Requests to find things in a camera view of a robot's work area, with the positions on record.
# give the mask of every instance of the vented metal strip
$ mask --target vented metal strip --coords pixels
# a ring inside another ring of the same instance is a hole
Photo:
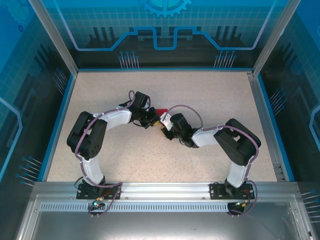
[[[42,202],[42,212],[87,212],[88,202]],[[95,212],[103,212],[106,206]],[[136,213],[136,212],[228,212],[228,203],[216,202],[115,202],[110,212]]]

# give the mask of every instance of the gear graphic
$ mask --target gear graphic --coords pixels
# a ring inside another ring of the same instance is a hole
[[[0,0],[0,6],[7,7],[11,16],[19,24],[22,24],[29,17],[30,8],[28,0]]]
[[[141,0],[141,3],[144,5],[144,10],[149,10],[150,14],[166,18],[168,15],[173,17],[175,14],[180,14],[181,10],[186,10],[191,0]]]

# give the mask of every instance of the speckled beige surface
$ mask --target speckled beige surface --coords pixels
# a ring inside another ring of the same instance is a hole
[[[73,182],[82,173],[66,141],[82,111],[101,113],[128,100],[128,91],[151,97],[155,108],[185,104],[196,109],[204,127],[235,118],[262,142],[259,157],[249,178],[276,181],[261,122],[245,72],[147,71],[79,73],[54,154],[48,181]],[[190,110],[176,108],[193,127],[198,117]],[[224,181],[231,161],[219,145],[198,149],[169,141],[161,126],[147,130],[133,124],[117,126],[105,135],[99,159],[107,181],[123,182],[215,182]]]

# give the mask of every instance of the blue printed backdrop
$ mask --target blue printed backdrop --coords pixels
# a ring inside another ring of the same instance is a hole
[[[0,0],[0,33],[0,238],[14,239],[39,173],[22,159],[41,165],[70,72],[27,0]]]
[[[319,11],[320,1],[301,0],[261,72],[294,177],[302,192],[315,188],[317,193],[320,192]]]
[[[161,67],[168,61],[175,66],[214,67],[220,51],[230,62],[236,57],[233,67],[252,67],[286,3],[44,1],[81,68],[119,68],[120,51],[135,51],[143,67]]]

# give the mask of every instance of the red object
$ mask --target red object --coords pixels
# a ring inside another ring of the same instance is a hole
[[[168,112],[168,109],[167,109],[167,108],[156,109],[155,111],[156,111],[156,113],[161,117],[162,114]]]

